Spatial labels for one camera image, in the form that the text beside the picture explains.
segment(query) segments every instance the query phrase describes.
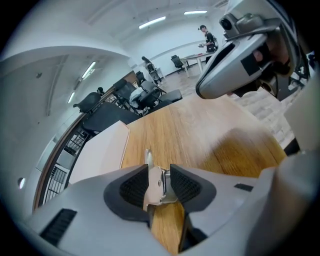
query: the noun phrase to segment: metal object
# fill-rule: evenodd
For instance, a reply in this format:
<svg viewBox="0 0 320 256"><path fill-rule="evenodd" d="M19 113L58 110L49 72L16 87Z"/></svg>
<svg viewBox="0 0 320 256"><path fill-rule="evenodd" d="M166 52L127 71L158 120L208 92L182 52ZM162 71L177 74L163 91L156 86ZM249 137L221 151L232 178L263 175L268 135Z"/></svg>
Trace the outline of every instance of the metal object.
<svg viewBox="0 0 320 256"><path fill-rule="evenodd" d="M170 183L170 171L155 166L150 149L145 151L144 163L148 165L148 181L143 210L149 212L149 205L160 206L176 202L178 199Z"/></svg>

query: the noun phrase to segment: wooden floor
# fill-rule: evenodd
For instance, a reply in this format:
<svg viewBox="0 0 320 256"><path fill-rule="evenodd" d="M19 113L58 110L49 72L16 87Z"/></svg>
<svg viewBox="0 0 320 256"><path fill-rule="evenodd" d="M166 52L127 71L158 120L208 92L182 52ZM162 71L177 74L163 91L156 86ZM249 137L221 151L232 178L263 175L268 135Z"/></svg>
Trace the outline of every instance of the wooden floor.
<svg viewBox="0 0 320 256"><path fill-rule="evenodd" d="M167 92L179 89L183 97L195 94L195 85L200 74L197 65L190 67L189 73L190 77L187 77L185 72L170 74L162 80L161 87ZM284 112L299 92L299 90L296 91L281 102L262 88L258 91L248 92L243 97L236 95L230 97L260 120L284 149L294 138L294 134L284 117Z"/></svg>

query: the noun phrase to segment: air vent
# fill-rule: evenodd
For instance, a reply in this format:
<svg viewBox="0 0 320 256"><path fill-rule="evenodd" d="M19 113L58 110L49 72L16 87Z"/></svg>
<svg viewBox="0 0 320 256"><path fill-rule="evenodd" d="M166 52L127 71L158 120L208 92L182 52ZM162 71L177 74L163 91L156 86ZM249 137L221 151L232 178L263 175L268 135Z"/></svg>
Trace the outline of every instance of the air vent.
<svg viewBox="0 0 320 256"><path fill-rule="evenodd" d="M40 236L53 246L57 246L76 214L77 212L74 210L62 209L48 224Z"/></svg>
<svg viewBox="0 0 320 256"><path fill-rule="evenodd" d="M218 3L214 6L214 8L219 9L219 8L221 8L221 7L223 7L223 6L226 6L228 2L229 2L229 0L222 0L222 1L218 2Z"/></svg>

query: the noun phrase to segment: table leg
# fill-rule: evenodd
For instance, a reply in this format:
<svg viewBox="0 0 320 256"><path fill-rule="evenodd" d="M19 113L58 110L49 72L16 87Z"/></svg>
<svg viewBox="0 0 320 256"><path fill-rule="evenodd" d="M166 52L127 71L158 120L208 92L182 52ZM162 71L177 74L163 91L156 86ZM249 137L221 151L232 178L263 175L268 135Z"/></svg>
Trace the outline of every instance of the table leg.
<svg viewBox="0 0 320 256"><path fill-rule="evenodd" d="M189 78L190 75L189 75L189 71L188 71L188 69L187 69L186 61L183 61L182 63L183 63L183 67L184 67L184 70L185 70L185 72L186 72L186 75L187 75L187 77Z"/></svg>
<svg viewBox="0 0 320 256"><path fill-rule="evenodd" d="M198 67L199 67L199 70L200 70L200 73L202 73L202 63L201 63L201 58L196 58L196 62L198 63Z"/></svg>

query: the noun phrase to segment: fluorescent light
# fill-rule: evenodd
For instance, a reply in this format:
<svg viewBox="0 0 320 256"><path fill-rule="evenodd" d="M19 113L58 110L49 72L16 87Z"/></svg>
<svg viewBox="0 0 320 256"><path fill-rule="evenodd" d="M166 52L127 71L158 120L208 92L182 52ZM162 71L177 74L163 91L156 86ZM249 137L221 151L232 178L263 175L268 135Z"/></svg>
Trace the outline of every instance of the fluorescent light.
<svg viewBox="0 0 320 256"><path fill-rule="evenodd" d="M72 101L72 98L75 96L75 92L71 93L70 98L68 100L68 103L70 103Z"/></svg>
<svg viewBox="0 0 320 256"><path fill-rule="evenodd" d="M205 14L207 11L206 10L192 10L192 11L186 11L184 15L188 14Z"/></svg>
<svg viewBox="0 0 320 256"><path fill-rule="evenodd" d="M149 22L147 22L147 23L142 24L141 26L139 26L139 29L143 29L143 28L145 28L145 27L148 27L149 25L152 25L152 24L154 24L154 23L163 21L163 20L165 20L165 19L166 19L166 16L163 16L163 17L161 17L161 18L156 18L156 19L154 19L154 20L151 20L151 21L149 21Z"/></svg>
<svg viewBox="0 0 320 256"><path fill-rule="evenodd" d="M86 70L86 72L84 72L83 76L81 78L84 78L88 72L96 65L96 62L92 62L91 65L88 67L88 69Z"/></svg>
<svg viewBox="0 0 320 256"><path fill-rule="evenodd" d="M26 179L25 179L25 178L19 178L19 179L18 179L19 189L22 189L22 188L24 187L25 182L26 182Z"/></svg>

